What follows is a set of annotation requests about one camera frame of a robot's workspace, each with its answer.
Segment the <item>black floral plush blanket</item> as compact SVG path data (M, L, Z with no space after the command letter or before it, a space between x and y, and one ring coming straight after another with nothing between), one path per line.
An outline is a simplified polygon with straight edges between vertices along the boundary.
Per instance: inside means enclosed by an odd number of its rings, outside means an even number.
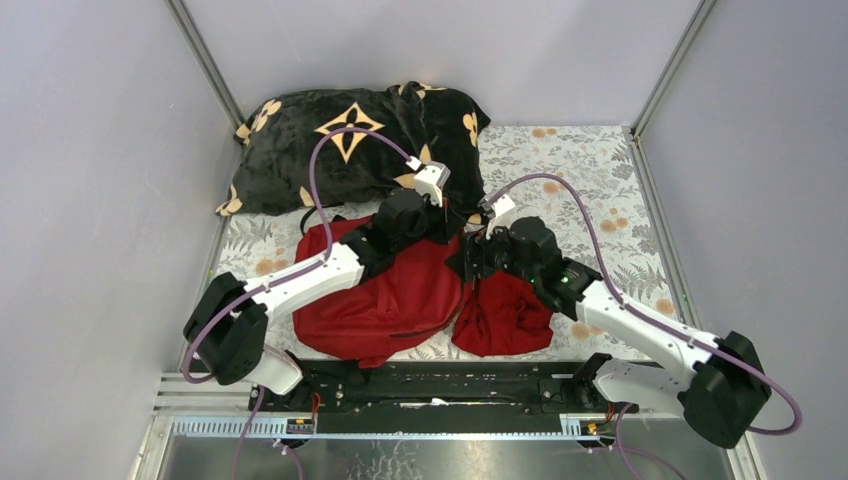
M313 89L264 101L234 133L242 160L219 216L278 216L316 202L364 203L411 187L413 156L447 166L449 206L478 223L479 135L490 119L461 90L417 81L385 90Z

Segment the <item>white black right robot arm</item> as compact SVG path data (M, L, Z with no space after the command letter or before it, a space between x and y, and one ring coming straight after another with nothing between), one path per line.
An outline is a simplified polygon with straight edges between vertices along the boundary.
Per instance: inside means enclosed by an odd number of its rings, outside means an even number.
M730 449L753 431L773 388L753 342L732 331L724 337L666 318L617 289L603 267L564 256L538 217L512 219L504 193L481 201L480 233L461 249L468 277L517 279L547 310L597 326L654 361L653 366L595 354L573 386L575 402L597 412L609 402L633 403L682 418L700 437Z

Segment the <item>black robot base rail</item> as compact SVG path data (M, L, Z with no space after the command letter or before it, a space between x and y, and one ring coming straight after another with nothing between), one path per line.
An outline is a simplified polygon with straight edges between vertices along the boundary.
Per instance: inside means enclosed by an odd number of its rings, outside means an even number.
M307 360L288 394L252 390L262 413L300 414L321 434L555 434L575 419L610 425L621 403L604 399L578 361L352 362Z

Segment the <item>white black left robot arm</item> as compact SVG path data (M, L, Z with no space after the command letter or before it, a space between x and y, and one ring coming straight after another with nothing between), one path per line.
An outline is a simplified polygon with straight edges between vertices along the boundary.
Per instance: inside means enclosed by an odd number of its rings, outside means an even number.
M267 345L270 318L374 279L424 240L448 242L454 234L443 193L449 176L438 162L421 165L411 187L391 192L376 214L340 240L325 223L324 251L265 276L215 277L183 329L184 379L221 386L247 381L271 391L285 410L304 407L311 387L291 354Z

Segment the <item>red student backpack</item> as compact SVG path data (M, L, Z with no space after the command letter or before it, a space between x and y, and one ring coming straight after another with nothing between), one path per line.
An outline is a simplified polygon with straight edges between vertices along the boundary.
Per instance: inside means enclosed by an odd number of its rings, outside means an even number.
M422 240L377 277L295 311L297 339L362 369L420 345L444 330L467 299L469 287L445 264L459 247L458 237L447 244Z

